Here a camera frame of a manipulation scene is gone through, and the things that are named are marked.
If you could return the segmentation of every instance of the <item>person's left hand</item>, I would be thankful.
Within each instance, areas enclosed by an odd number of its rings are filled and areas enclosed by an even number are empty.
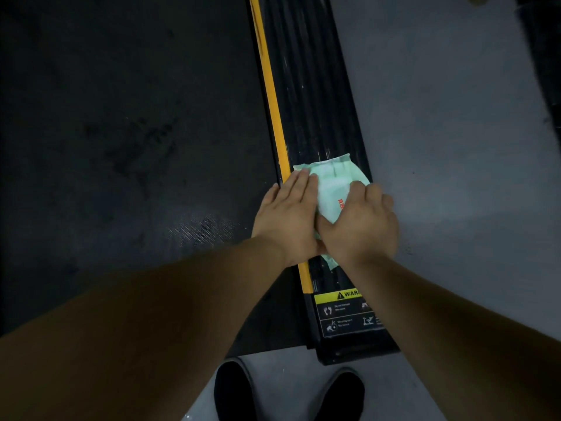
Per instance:
[[[323,242],[314,235],[317,206],[318,176],[310,176],[307,169],[294,171],[281,188],[275,183],[266,193],[251,237],[275,243],[286,267],[326,254]]]

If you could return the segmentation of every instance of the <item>hand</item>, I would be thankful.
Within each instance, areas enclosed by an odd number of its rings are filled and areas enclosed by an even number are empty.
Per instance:
[[[345,206],[333,224],[318,216],[316,229],[327,251],[341,267],[365,258],[392,258],[397,251],[399,224],[393,198],[379,184],[351,183]]]
[[[279,189],[277,183],[263,198],[251,237],[270,240],[283,253],[285,266],[293,266],[325,253],[314,237],[318,206],[318,177],[307,169],[294,171]]]

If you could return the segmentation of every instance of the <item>black shoe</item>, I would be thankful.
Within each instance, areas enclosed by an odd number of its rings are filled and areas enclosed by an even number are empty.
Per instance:
[[[364,407],[364,384],[353,370],[338,371],[325,389],[315,421],[359,421]]]
[[[220,421],[257,421],[251,377],[241,360],[229,359],[218,368],[214,405]]]

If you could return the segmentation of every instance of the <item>person's right hand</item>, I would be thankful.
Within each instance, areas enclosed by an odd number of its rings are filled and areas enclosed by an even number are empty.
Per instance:
[[[364,259],[392,258],[397,251],[399,224],[393,198],[379,184],[351,183],[345,206],[333,224],[322,215],[316,229],[328,253],[341,267]]]

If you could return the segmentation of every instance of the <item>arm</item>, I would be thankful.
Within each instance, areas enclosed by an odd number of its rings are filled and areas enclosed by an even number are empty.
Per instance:
[[[444,415],[561,419],[561,343],[392,261],[392,207],[378,185],[354,182],[337,222],[319,218],[317,228]]]
[[[317,176],[273,186],[252,238],[77,297],[0,339],[0,418],[181,419],[281,271],[321,251]]]

